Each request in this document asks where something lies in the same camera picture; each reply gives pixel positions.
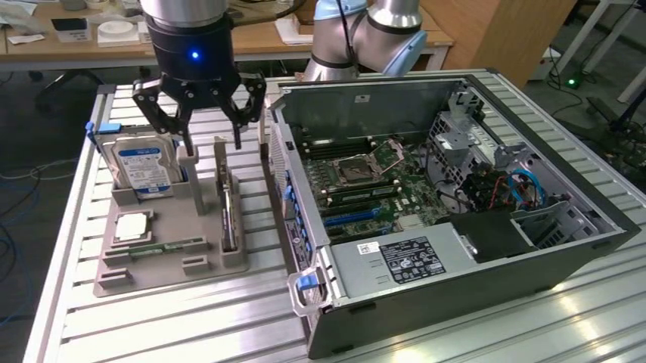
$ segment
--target motherboard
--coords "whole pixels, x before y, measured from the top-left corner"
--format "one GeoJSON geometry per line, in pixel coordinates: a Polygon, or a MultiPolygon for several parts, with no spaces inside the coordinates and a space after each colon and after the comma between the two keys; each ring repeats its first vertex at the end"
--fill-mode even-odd
{"type": "Polygon", "coordinates": [[[333,244],[429,227],[450,214],[418,150],[397,137],[305,144],[305,171],[333,244]]]}

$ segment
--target metal rail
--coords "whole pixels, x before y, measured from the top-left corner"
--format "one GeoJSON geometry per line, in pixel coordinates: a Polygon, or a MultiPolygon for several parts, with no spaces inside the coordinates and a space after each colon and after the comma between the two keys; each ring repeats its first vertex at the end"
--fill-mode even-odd
{"type": "MultiPolygon", "coordinates": [[[[646,196],[502,76],[485,70],[472,73],[633,221],[645,226],[646,196]]],[[[269,97],[278,98],[278,82],[290,80],[270,81],[269,97]]],[[[99,95],[94,119],[107,117],[121,123],[146,123],[130,96],[130,86],[118,87],[113,95],[99,95]]],[[[170,99],[162,98],[161,103],[167,112],[174,111],[170,99]]],[[[490,110],[485,112],[486,123],[498,136],[508,143],[518,140],[505,122],[490,110]]],[[[301,321],[289,299],[285,260],[261,167],[258,130],[243,134],[242,150],[235,150],[230,121],[221,111],[207,110],[194,115],[191,132],[201,146],[197,168],[202,176],[213,175],[215,170],[214,152],[207,146],[213,136],[230,140],[229,162],[242,182],[251,270],[234,277],[121,296],[93,295],[113,179],[86,142],[27,362],[309,361],[301,321]]],[[[553,290],[322,362],[644,360],[644,281],[646,232],[608,257],[586,265],[553,290]]]]}

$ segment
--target floor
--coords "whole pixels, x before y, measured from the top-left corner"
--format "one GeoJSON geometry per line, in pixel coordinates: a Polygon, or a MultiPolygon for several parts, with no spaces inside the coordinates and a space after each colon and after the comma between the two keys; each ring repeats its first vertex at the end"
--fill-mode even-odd
{"type": "MultiPolygon", "coordinates": [[[[566,49],[580,27],[581,24],[576,24],[564,28],[554,41],[557,48],[566,49]]],[[[593,34],[576,59],[581,60],[586,56],[601,37],[602,33],[593,34]]],[[[645,54],[634,51],[626,45],[616,44],[597,69],[598,83],[596,85],[585,84],[577,93],[582,97],[601,97],[621,113],[626,106],[620,104],[616,98],[645,64],[645,54]]],[[[274,65],[271,71],[275,75],[281,75],[279,69],[278,65],[274,65]]],[[[577,64],[565,70],[565,76],[576,69],[577,64]]],[[[75,80],[53,99],[53,113],[43,115],[35,111],[33,98],[58,75],[58,72],[49,72],[45,74],[43,82],[33,82],[26,73],[17,73],[11,80],[11,87],[0,86],[0,102],[3,103],[0,107],[0,172],[17,167],[43,165],[55,160],[73,159],[79,155],[85,125],[94,106],[97,88],[87,80],[75,80]]],[[[138,77],[138,70],[137,68],[99,70],[98,75],[109,83],[129,84],[138,77]]],[[[9,74],[0,74],[0,80],[7,77],[9,74]]],[[[544,82],[530,83],[525,91],[549,112],[576,101],[572,96],[554,91],[544,82]]],[[[590,122],[585,105],[564,111],[560,113],[560,117],[582,125],[590,122]]],[[[645,120],[646,105],[643,105],[636,121],[644,123],[645,120]]],[[[63,175],[73,171],[74,165],[66,164],[49,169],[45,177],[63,175]]],[[[43,181],[39,186],[38,204],[31,208],[31,204],[27,203],[26,209],[22,209],[22,211],[27,210],[25,218],[7,226],[23,251],[25,264],[17,265],[10,278],[0,283],[0,321],[18,312],[17,319],[5,326],[0,325],[0,363],[22,361],[71,183],[71,178],[43,181]],[[23,273],[26,270],[33,286],[33,299],[27,304],[25,302],[30,289],[23,273]]],[[[23,189],[31,188],[33,185],[31,178],[14,182],[0,180],[0,212],[23,196],[23,189]]],[[[9,223],[13,217],[7,218],[3,219],[3,223],[9,223]]],[[[7,261],[9,259],[0,259],[0,276],[2,271],[7,269],[7,261]]]]}

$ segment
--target wooden desk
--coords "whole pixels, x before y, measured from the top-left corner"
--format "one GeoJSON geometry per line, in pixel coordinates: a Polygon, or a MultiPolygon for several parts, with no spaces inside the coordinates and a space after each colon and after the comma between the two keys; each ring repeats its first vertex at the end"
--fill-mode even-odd
{"type": "MultiPolygon", "coordinates": [[[[59,42],[51,19],[87,17],[97,13],[98,11],[93,10],[66,11],[58,3],[41,4],[35,10],[35,16],[49,28],[47,38],[29,44],[10,44],[7,54],[0,53],[0,71],[71,70],[155,65],[155,53],[150,44],[99,48],[97,40],[79,43],[59,42]]],[[[454,40],[441,31],[426,12],[425,29],[429,31],[429,48],[425,50],[425,54],[433,54],[428,68],[440,70],[454,40]]],[[[97,27],[94,27],[94,39],[97,39],[97,32],[97,27]]],[[[7,36],[14,35],[17,35],[15,31],[7,30],[7,36]]],[[[281,40],[273,22],[242,26],[234,30],[237,61],[307,59],[311,49],[311,45],[286,45],[281,40]]]]}

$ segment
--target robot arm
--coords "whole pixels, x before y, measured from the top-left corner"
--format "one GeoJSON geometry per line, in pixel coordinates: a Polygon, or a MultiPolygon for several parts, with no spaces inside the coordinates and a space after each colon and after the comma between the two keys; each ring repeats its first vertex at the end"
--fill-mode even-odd
{"type": "Polygon", "coordinates": [[[314,20],[305,80],[353,79],[358,64],[388,76],[404,76],[412,70],[428,38],[421,30],[420,0],[377,0],[370,8],[366,0],[320,0],[314,20]],[[344,17],[354,51],[349,51],[344,17]]]}
{"type": "Polygon", "coordinates": [[[241,132],[259,121],[266,83],[261,75],[239,73],[226,0],[142,0],[162,76],[135,83],[134,99],[159,133],[185,138],[189,154],[193,142],[189,121],[195,110],[221,107],[234,123],[235,146],[241,132]],[[250,92],[245,108],[233,95],[241,84],[250,92]],[[158,104],[163,92],[178,103],[174,116],[158,104]]]}
{"type": "MultiPolygon", "coordinates": [[[[241,148],[241,132],[263,112],[266,82],[261,75],[238,72],[227,1],[142,0],[142,7],[162,76],[135,83],[135,103],[159,133],[185,138],[190,156],[193,112],[221,107],[234,124],[235,147],[241,148]],[[241,84],[250,92],[245,108],[231,98],[241,84]],[[161,92],[178,103],[175,115],[159,106],[161,92]]],[[[321,0],[316,20],[306,80],[356,78],[358,64],[389,76],[410,71],[426,43],[420,0],[378,0],[370,8],[368,0],[321,0]]]]}

